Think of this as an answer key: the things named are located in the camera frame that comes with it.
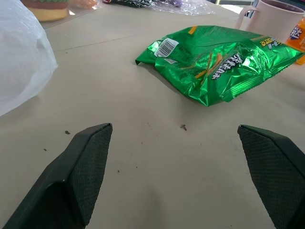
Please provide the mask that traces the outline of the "clear plastic wrap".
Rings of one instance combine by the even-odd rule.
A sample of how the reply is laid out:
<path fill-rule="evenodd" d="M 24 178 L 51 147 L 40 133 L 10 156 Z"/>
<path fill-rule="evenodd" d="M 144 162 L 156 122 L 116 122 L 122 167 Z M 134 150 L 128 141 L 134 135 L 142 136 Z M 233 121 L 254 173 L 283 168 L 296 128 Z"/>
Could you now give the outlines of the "clear plastic wrap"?
<path fill-rule="evenodd" d="M 206 0 L 183 0 L 181 7 L 169 4 L 168 0 L 101 0 L 106 4 L 118 4 L 132 8 L 149 8 L 157 11 L 184 15 L 206 15 L 212 13 Z"/>

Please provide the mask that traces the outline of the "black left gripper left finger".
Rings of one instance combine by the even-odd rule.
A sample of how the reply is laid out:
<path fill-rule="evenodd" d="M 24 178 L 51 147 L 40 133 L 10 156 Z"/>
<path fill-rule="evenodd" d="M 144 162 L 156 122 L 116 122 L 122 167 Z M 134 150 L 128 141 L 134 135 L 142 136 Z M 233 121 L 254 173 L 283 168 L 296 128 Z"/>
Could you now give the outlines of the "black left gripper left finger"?
<path fill-rule="evenodd" d="M 112 125 L 78 132 L 38 177 L 3 229 L 85 229 L 106 168 Z"/>

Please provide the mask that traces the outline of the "white translucent plastic bag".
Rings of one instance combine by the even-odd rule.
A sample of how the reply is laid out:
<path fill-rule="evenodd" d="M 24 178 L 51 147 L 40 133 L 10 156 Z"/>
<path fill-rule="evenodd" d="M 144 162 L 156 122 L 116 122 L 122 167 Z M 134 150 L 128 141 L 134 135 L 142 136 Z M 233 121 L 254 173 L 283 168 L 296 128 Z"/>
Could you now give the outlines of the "white translucent plastic bag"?
<path fill-rule="evenodd" d="M 33 13 L 20 0 L 0 0 L 0 116 L 37 96 L 57 67 Z"/>

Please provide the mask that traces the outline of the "orange drink bottle blue cap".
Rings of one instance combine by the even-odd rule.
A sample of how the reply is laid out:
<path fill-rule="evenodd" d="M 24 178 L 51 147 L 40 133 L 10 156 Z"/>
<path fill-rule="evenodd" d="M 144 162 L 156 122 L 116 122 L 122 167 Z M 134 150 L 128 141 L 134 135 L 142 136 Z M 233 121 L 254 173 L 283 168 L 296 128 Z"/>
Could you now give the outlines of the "orange drink bottle blue cap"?
<path fill-rule="evenodd" d="M 296 61 L 297 64 L 305 64 L 305 16 L 298 22 L 298 24 L 291 31 L 290 36 L 286 40 L 286 45 L 293 47 L 304 55 Z"/>

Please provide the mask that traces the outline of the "pink plastic cup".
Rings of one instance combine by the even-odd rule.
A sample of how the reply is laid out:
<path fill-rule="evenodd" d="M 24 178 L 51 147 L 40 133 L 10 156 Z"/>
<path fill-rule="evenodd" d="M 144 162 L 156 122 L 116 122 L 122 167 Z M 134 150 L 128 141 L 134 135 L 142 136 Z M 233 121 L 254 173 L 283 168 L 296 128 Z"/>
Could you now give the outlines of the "pink plastic cup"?
<path fill-rule="evenodd" d="M 257 5 L 247 6 L 239 13 L 236 29 L 240 29 L 246 13 L 252 11 L 246 31 L 269 36 L 286 42 L 293 28 L 305 15 L 305 10 L 278 0 L 259 0 Z"/>

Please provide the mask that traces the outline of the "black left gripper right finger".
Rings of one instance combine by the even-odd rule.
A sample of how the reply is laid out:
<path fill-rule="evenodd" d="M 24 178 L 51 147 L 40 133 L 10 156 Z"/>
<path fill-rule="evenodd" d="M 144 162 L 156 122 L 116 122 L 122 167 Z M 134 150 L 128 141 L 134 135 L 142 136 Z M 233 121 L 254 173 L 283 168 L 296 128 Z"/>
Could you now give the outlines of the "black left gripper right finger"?
<path fill-rule="evenodd" d="M 305 153 L 288 137 L 240 125 L 252 182 L 276 229 L 305 229 Z"/>

